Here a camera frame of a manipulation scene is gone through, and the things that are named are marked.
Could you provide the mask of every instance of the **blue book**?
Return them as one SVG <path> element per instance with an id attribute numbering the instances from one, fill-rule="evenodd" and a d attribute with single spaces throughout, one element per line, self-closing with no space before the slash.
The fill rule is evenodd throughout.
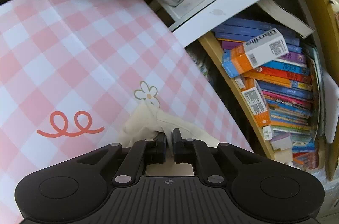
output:
<path id="1" fill-rule="evenodd" d="M 295 45 L 291 45 L 291 44 L 287 44 L 286 42 L 286 46 L 287 49 L 289 50 L 289 52 L 297 52 L 297 53 L 301 53 L 302 49 L 301 47 L 295 46 Z"/>
<path id="2" fill-rule="evenodd" d="M 281 32 L 282 34 L 289 35 L 289 36 L 296 35 L 294 30 L 281 26 L 281 25 L 276 25 L 272 23 L 261 22 L 257 20 L 251 20 L 251 19 L 238 18 L 238 17 L 231 17 L 227 19 L 226 21 L 224 21 L 222 24 L 231 25 L 231 26 L 247 27 L 247 28 L 259 29 L 259 30 L 264 30 L 264 31 L 277 28 L 279 32 Z"/>
<path id="3" fill-rule="evenodd" d="M 248 35 L 251 37 L 257 37 L 258 35 L 261 35 L 264 32 L 266 32 L 266 30 L 252 29 L 252 28 L 239 27 L 239 26 L 230 26 L 230 25 L 224 25 L 224 24 L 217 25 L 212 31 L 224 32 L 227 34 L 235 34 L 235 35 Z M 292 44 L 295 46 L 300 45 L 300 40 L 298 38 L 290 36 L 290 35 L 286 35 L 282 32 L 280 33 L 284 37 L 286 43 Z"/>
<path id="4" fill-rule="evenodd" d="M 224 32 L 217 32 L 217 31 L 214 32 L 214 35 L 216 38 L 224 38 L 224 39 L 238 40 L 238 41 L 244 41 L 244 42 L 247 42 L 248 40 L 251 40 L 253 38 L 252 36 L 248 36 L 248 35 L 227 34 Z"/>
<path id="5" fill-rule="evenodd" d="M 264 89 L 264 90 L 276 91 L 276 92 L 279 92 L 281 94 L 292 95 L 296 98 L 298 98 L 298 97 L 301 97 L 301 98 L 304 98 L 304 99 L 312 99 L 313 98 L 313 93 L 306 91 L 306 90 L 296 89 L 296 88 L 288 88 L 288 87 L 285 87 L 285 86 L 276 85 L 276 84 L 261 81 L 261 80 L 258 80 L 257 82 L 258 82 L 260 88 Z"/>
<path id="6" fill-rule="evenodd" d="M 274 94 L 279 94 L 279 95 L 281 95 L 281 93 L 280 93 L 280 92 L 277 92 L 277 91 L 273 91 L 273 90 L 265 90 L 265 91 L 268 91 L 268 92 L 271 92 L 271 93 L 274 93 Z M 297 98 L 297 97 L 295 97 L 295 96 L 293 96 L 293 95 L 289 95 L 289 94 L 284 94 L 284 96 L 285 96 L 285 97 L 289 97 L 289 98 L 300 99 L 300 100 L 303 100 L 303 101 L 311 102 L 311 101 L 308 100 L 308 99 Z"/>
<path id="7" fill-rule="evenodd" d="M 283 71 L 289 71 L 289 72 L 306 75 L 306 76 L 310 74 L 309 68 L 303 68 L 300 66 L 278 62 L 278 61 L 273 61 L 273 60 L 264 64 L 263 66 L 273 68 L 273 69 L 283 70 Z"/>
<path id="8" fill-rule="evenodd" d="M 299 118 L 299 117 L 296 117 L 296 116 L 292 116 L 291 114 L 280 113 L 280 112 L 277 112 L 275 110 L 270 110 L 270 115 L 272 117 L 288 118 L 290 120 L 304 121 L 304 122 L 306 121 L 306 119 L 302 119 L 302 118 Z"/>
<path id="9" fill-rule="evenodd" d="M 214 32 L 216 38 L 239 40 L 239 41 L 245 41 L 245 42 L 248 41 L 248 40 L 251 40 L 253 37 L 261 35 L 265 32 L 265 31 L 257 30 L 257 31 L 261 31 L 261 33 L 255 35 L 255 36 L 240 35 L 240 34 L 236 34 L 236 33 L 232 33 L 232 32 L 225 32 L 222 29 L 218 29 L 218 26 L 215 27 L 214 29 L 212 29 L 212 31 Z M 298 38 L 291 37 L 291 36 L 285 36 L 285 35 L 283 35 L 283 37 L 285 39 L 286 44 L 293 45 L 293 51 L 290 51 L 290 52 L 295 52 L 296 49 L 294 47 L 297 47 L 297 48 L 299 48 L 297 50 L 300 50 L 300 53 L 301 53 L 301 47 L 298 47 L 299 44 L 300 44 L 300 40 Z"/>
<path id="10" fill-rule="evenodd" d="M 310 141 L 305 146 L 292 146 L 292 152 L 294 153 L 310 152 L 310 151 L 315 151 L 315 150 L 316 150 L 316 147 L 315 147 L 314 141 Z"/>
<path id="11" fill-rule="evenodd" d="M 290 105 L 287 105 L 287 104 L 280 104 L 276 101 L 273 101 L 273 100 L 269 100 L 267 99 L 266 102 L 270 105 L 275 105 L 275 106 L 278 106 L 280 108 L 284 108 L 284 109 L 287 109 L 287 110 L 290 110 L 290 111 L 293 111 L 293 112 L 296 112 L 296 113 L 299 113 L 299 114 L 303 114 L 303 115 L 306 115 L 306 116 L 312 116 L 312 113 L 311 111 L 307 110 L 307 109 L 299 109 L 299 108 L 296 108 L 296 107 L 293 107 L 293 106 L 290 106 Z"/>

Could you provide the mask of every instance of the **barcode label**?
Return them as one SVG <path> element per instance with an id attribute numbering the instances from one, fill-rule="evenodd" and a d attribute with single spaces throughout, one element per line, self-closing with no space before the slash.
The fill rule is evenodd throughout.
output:
<path id="1" fill-rule="evenodd" d="M 249 58 L 250 58 L 253 66 L 258 64 L 258 62 L 257 62 L 257 60 L 256 60 L 256 58 L 255 58 L 253 53 L 249 54 Z"/>
<path id="2" fill-rule="evenodd" d="M 257 95 L 255 89 L 252 89 L 249 92 L 244 92 L 244 97 L 248 102 L 250 102 L 250 104 L 256 104 L 259 102 L 259 96 Z"/>
<path id="3" fill-rule="evenodd" d="M 247 104 L 250 106 L 251 111 L 254 115 L 266 112 L 266 105 L 258 89 L 252 88 L 241 92 L 244 98 L 246 99 Z"/>
<path id="4" fill-rule="evenodd" d="M 270 49 L 275 56 L 281 56 L 283 53 L 286 52 L 285 47 L 281 40 L 271 43 Z"/>
<path id="5" fill-rule="evenodd" d="M 253 104 L 251 107 L 254 115 L 258 115 L 262 112 L 265 112 L 264 107 L 260 102 L 257 104 Z"/>

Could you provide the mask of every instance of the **crosshair marking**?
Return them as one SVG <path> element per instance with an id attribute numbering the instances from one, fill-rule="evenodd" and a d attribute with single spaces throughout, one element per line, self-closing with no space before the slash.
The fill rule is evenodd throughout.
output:
<path id="1" fill-rule="evenodd" d="M 173 181 L 173 180 L 171 180 L 171 179 L 168 179 L 168 180 L 166 180 L 166 181 L 165 181 L 165 183 L 166 183 L 166 184 L 168 184 L 168 185 L 171 185 L 171 184 L 173 184 L 173 183 L 174 183 L 174 181 Z"/>

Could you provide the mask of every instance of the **shelf edge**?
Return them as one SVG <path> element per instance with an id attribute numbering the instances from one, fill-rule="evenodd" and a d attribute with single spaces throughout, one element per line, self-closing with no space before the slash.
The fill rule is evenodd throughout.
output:
<path id="1" fill-rule="evenodd" d="M 221 66 L 221 57 L 223 54 L 223 50 L 220 47 L 219 42 L 214 37 L 214 35 L 211 32 L 208 32 L 201 36 L 199 39 L 199 42 L 207 52 L 208 56 L 212 59 L 216 67 L 218 68 L 219 72 L 225 79 L 226 83 L 230 87 L 231 91 L 235 95 L 237 101 L 239 102 L 242 110 L 244 111 L 246 117 L 248 118 L 264 152 L 267 158 L 274 160 L 274 151 L 271 147 L 271 144 L 268 141 L 265 141 L 262 135 L 262 129 L 258 126 L 257 122 L 254 119 L 254 116 L 250 110 L 250 107 L 246 103 L 245 99 L 241 95 L 240 89 L 238 88 L 238 85 L 234 81 L 234 79 L 229 78 L 228 74 L 224 70 L 224 68 Z"/>

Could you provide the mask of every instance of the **colorful book spine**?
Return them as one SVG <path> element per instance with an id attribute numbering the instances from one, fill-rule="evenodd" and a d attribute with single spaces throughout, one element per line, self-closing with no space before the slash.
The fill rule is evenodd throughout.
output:
<path id="1" fill-rule="evenodd" d="M 310 127 L 310 126 L 294 125 L 294 124 L 291 124 L 291 123 L 285 123 L 285 122 L 276 121 L 276 120 L 273 120 L 271 122 L 271 125 L 279 126 L 279 127 L 289 127 L 289 128 L 293 128 L 293 129 L 301 129 L 301 130 L 306 130 L 306 131 L 311 131 L 312 130 L 312 127 Z"/>
<path id="2" fill-rule="evenodd" d="M 269 104 L 269 105 L 272 105 L 274 108 L 284 108 L 284 109 L 287 109 L 291 112 L 296 112 L 296 113 L 299 113 L 299 114 L 303 114 L 305 116 L 311 116 L 312 113 L 311 111 L 307 110 L 307 109 L 299 109 L 299 108 L 296 108 L 296 107 L 293 107 L 293 106 L 290 106 L 290 105 L 287 105 L 287 104 L 281 104 L 281 103 L 278 103 L 276 101 L 273 101 L 273 100 L 266 100 L 266 102 Z"/>
<path id="3" fill-rule="evenodd" d="M 273 115 L 273 114 L 270 114 L 270 117 L 271 119 L 277 119 L 277 120 L 280 120 L 280 121 L 289 121 L 291 123 L 294 123 L 296 125 L 308 125 L 308 122 L 307 121 L 303 121 L 303 120 L 292 120 L 292 119 L 289 119 L 289 118 L 286 118 L 286 117 L 282 117 L 282 116 L 276 116 L 276 115 Z"/>
<path id="4" fill-rule="evenodd" d="M 269 83 L 273 83 L 276 85 L 285 86 L 289 88 L 293 87 L 293 88 L 298 88 L 298 89 L 307 90 L 307 91 L 312 90 L 312 85 L 310 84 L 297 82 L 295 80 L 290 80 L 287 78 L 280 78 L 280 77 L 276 77 L 272 75 L 263 74 L 261 72 L 258 72 L 256 69 L 252 69 L 244 73 L 244 77 L 254 78 L 257 80 L 262 80 L 265 82 L 269 82 Z"/>
<path id="5" fill-rule="evenodd" d="M 222 32 L 225 34 L 235 34 L 235 35 L 247 35 L 250 37 L 257 37 L 258 35 L 262 35 L 266 32 L 266 30 L 259 30 L 259 29 L 253 29 L 253 28 L 246 28 L 246 27 L 240 27 L 240 26 L 230 26 L 230 25 L 224 25 L 220 24 L 217 25 L 212 31 L 214 32 Z M 285 39 L 286 43 L 289 43 L 291 45 L 299 46 L 300 40 L 296 37 L 286 35 L 279 31 L 282 36 Z"/>
<path id="6" fill-rule="evenodd" d="M 286 46 L 287 46 L 287 49 L 290 52 L 297 52 L 297 53 L 301 53 L 302 52 L 302 48 L 301 47 L 298 47 L 298 46 L 295 46 L 295 45 L 291 45 L 291 44 L 287 44 L 287 43 L 286 43 Z"/>
<path id="7" fill-rule="evenodd" d="M 235 35 L 235 34 L 227 34 L 224 32 L 215 32 L 214 36 L 216 38 L 223 38 L 223 39 L 232 39 L 232 40 L 240 40 L 243 42 L 247 42 L 248 40 L 251 40 L 253 37 L 248 35 Z"/>
<path id="8" fill-rule="evenodd" d="M 298 82 L 303 82 L 303 83 L 311 83 L 311 77 L 310 76 L 304 76 L 301 74 L 289 72 L 289 71 L 283 71 L 283 70 L 278 70 L 278 69 L 273 69 L 273 68 L 268 68 L 268 67 L 261 67 L 261 73 L 271 75 L 271 76 L 276 76 L 280 78 L 287 78 L 291 80 L 295 80 Z"/>
<path id="9" fill-rule="evenodd" d="M 289 52 L 280 58 L 298 63 L 306 63 L 306 56 L 297 52 Z"/>
<path id="10" fill-rule="evenodd" d="M 295 116 L 291 116 L 289 114 L 279 113 L 279 112 L 276 112 L 274 110 L 271 110 L 270 114 L 271 114 L 271 116 L 274 116 L 275 118 L 280 117 L 280 118 L 285 118 L 287 120 L 299 121 L 299 122 L 302 122 L 305 125 L 308 124 L 307 120 L 305 120 L 305 119 L 301 119 L 301 118 L 298 118 L 298 117 L 295 117 Z"/>
<path id="11" fill-rule="evenodd" d="M 232 50 L 233 48 L 236 48 L 240 45 L 242 45 L 240 42 L 231 42 L 227 40 L 221 41 L 221 47 L 225 50 Z"/>
<path id="12" fill-rule="evenodd" d="M 279 112 L 279 113 L 283 113 L 283 114 L 293 115 L 293 116 L 296 116 L 296 117 L 301 118 L 301 119 L 308 119 L 310 117 L 309 115 L 300 114 L 300 113 L 297 113 L 295 111 L 291 111 L 291 110 L 288 110 L 288 109 L 285 109 L 285 108 L 282 108 L 282 107 L 274 107 L 273 105 L 270 105 L 270 110 L 276 111 L 276 112 Z"/>
<path id="13" fill-rule="evenodd" d="M 289 61 L 289 60 L 282 59 L 282 58 L 276 58 L 276 59 L 274 59 L 274 61 L 282 62 L 282 63 L 287 63 L 287 64 L 299 66 L 299 67 L 302 67 L 302 68 L 307 68 L 307 65 L 305 63 Z"/>
<path id="14" fill-rule="evenodd" d="M 291 87 L 291 80 L 287 78 L 279 78 L 271 75 L 266 75 L 263 73 L 259 73 L 256 71 L 256 69 L 252 69 L 246 73 L 243 74 L 246 78 L 254 78 L 257 80 L 262 80 L 265 82 L 271 82 L 277 85 L 285 86 L 285 87 Z"/>
<path id="15" fill-rule="evenodd" d="M 296 33 L 294 30 L 284 27 L 281 25 L 276 25 L 272 23 L 267 22 L 261 22 L 257 20 L 250 20 L 250 19 L 244 19 L 244 18 L 238 18 L 238 17 L 231 17 L 223 22 L 225 25 L 231 25 L 231 26 L 240 26 L 240 27 L 247 27 L 247 28 L 253 28 L 253 29 L 259 29 L 268 31 L 273 28 L 277 28 L 282 34 L 295 36 Z"/>
<path id="16" fill-rule="evenodd" d="M 298 88 L 298 89 L 302 89 L 302 90 L 306 90 L 306 91 L 312 91 L 312 85 L 311 84 L 298 82 L 298 81 L 295 81 L 295 80 L 290 80 L 290 81 L 291 81 L 291 87 L 293 87 L 293 88 Z"/>
<path id="17" fill-rule="evenodd" d="M 275 92 L 279 92 L 282 94 L 288 94 L 288 95 L 292 95 L 295 97 L 301 97 L 304 99 L 312 99 L 313 98 L 313 94 L 312 92 L 309 91 L 305 91 L 305 90 L 301 90 L 301 89 L 296 89 L 296 88 L 287 88 L 284 86 L 280 86 L 280 85 L 275 85 L 269 82 L 265 82 L 265 81 L 258 81 L 258 84 L 260 86 L 261 89 L 264 90 L 272 90 Z"/>
<path id="18" fill-rule="evenodd" d="M 270 62 L 264 64 L 263 66 L 273 68 L 273 69 L 282 70 L 282 71 L 289 71 L 289 72 L 293 72 L 293 73 L 297 73 L 297 74 L 301 74 L 301 75 L 306 75 L 306 76 L 308 76 L 310 74 L 309 68 L 302 68 L 302 67 L 295 66 L 295 65 L 292 65 L 292 64 L 282 63 L 282 62 L 277 62 L 277 61 L 270 61 Z"/>
<path id="19" fill-rule="evenodd" d="M 299 107 L 303 107 L 306 109 L 311 109 L 311 104 L 309 102 L 305 102 L 303 100 L 298 100 L 298 99 L 294 99 L 294 98 L 290 98 L 290 97 L 286 97 L 284 95 L 280 95 L 280 94 L 275 94 L 272 92 L 268 92 L 263 90 L 262 91 L 264 96 L 267 97 L 270 100 L 274 100 L 274 101 L 281 101 L 281 103 L 286 103 L 288 105 L 291 106 L 297 106 L 297 108 Z"/>
<path id="20" fill-rule="evenodd" d="M 295 129 L 295 128 L 290 128 L 290 127 L 282 127 L 282 126 L 273 126 L 274 132 L 290 132 L 291 134 L 300 134 L 300 135 L 311 135 L 311 130 L 303 130 L 303 129 Z"/>

